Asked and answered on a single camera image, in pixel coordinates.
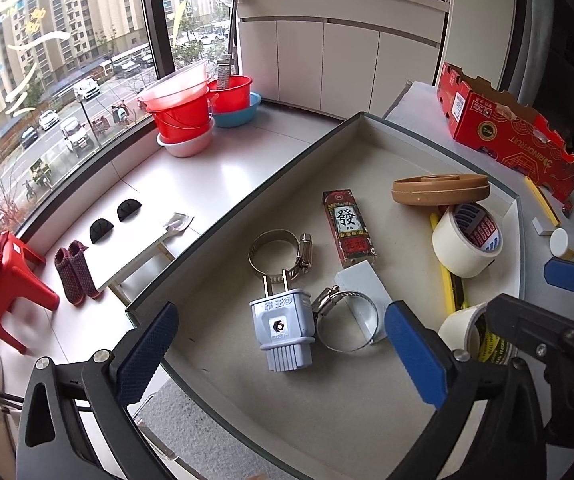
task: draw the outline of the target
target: red cardboard box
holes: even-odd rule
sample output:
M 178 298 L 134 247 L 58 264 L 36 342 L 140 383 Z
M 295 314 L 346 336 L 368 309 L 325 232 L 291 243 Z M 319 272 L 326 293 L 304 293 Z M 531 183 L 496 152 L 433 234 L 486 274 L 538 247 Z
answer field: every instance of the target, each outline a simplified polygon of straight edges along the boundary
M 509 92 L 499 92 L 481 77 L 445 63 L 438 100 L 449 120 L 451 136 L 528 175 L 560 202 L 574 190 L 574 155 L 534 108 L 519 105 Z

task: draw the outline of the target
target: purple shoe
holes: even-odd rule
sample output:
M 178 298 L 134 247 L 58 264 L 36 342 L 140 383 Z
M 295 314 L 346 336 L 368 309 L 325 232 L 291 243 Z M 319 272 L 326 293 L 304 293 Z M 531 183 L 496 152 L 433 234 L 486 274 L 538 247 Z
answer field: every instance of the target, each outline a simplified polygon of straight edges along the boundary
M 74 268 L 72 267 L 70 252 L 61 247 L 56 251 L 56 256 L 54 257 L 54 265 L 58 271 L 58 275 L 61 277 L 62 289 L 65 291 L 65 298 L 70 303 L 78 306 L 85 299 L 83 294 L 83 289 L 80 286 L 80 282 L 76 277 Z
M 87 294 L 92 300 L 95 300 L 100 296 L 100 292 L 96 290 L 94 285 L 94 280 L 91 279 L 90 269 L 85 261 L 85 255 L 83 252 L 87 249 L 81 242 L 74 240 L 69 246 L 70 261 L 72 262 L 72 267 L 83 292 Z

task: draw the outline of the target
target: brown plastic lid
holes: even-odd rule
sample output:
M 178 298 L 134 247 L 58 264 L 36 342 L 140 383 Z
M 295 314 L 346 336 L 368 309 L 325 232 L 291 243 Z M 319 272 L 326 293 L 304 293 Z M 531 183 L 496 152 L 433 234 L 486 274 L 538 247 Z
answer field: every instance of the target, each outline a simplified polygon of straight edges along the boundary
M 478 202 L 489 196 L 485 175 L 424 175 L 394 181 L 391 197 L 407 205 L 456 205 Z

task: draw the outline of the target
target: red bucket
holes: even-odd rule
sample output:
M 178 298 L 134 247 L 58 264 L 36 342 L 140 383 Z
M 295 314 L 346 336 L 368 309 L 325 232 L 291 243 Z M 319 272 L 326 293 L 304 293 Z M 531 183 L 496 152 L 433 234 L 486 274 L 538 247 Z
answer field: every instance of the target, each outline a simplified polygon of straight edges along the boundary
M 209 81 L 207 88 L 210 94 L 217 94 L 213 101 L 213 112 L 225 114 L 249 108 L 249 88 L 252 79 L 246 75 L 233 75 L 229 78 L 229 88 L 218 90 L 218 79 Z
M 170 144 L 195 139 L 209 130 L 208 94 L 169 110 L 150 112 L 163 140 Z

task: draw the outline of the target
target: gray table surface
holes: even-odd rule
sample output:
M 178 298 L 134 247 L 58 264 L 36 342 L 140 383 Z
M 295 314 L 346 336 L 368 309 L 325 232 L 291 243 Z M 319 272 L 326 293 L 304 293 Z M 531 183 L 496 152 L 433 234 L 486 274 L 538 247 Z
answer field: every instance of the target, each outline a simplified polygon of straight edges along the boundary
M 420 82 L 413 85 L 402 96 L 396 106 L 386 115 L 386 120 L 403 126 L 416 134 L 436 142 L 477 165 L 489 175 L 497 178 L 520 196 L 524 231 L 525 300 L 552 312 L 574 320 L 574 293 L 549 285 L 543 277 L 544 264 L 552 257 L 549 237 L 539 236 L 531 224 L 534 216 L 542 217 L 538 202 L 525 184 L 524 177 L 503 166 L 483 153 L 476 152 L 455 142 L 449 133 L 447 121 L 436 98 L 436 87 Z M 574 210 L 569 219 L 562 214 L 562 205 L 547 194 L 553 209 L 561 219 L 561 226 L 574 234 Z M 571 195 L 574 203 L 574 192 Z M 531 368 L 542 414 L 546 422 L 550 417 L 550 395 L 548 384 L 542 378 L 544 366 L 528 356 L 523 356 Z M 548 478 L 560 478 L 574 459 L 574 451 L 547 449 Z

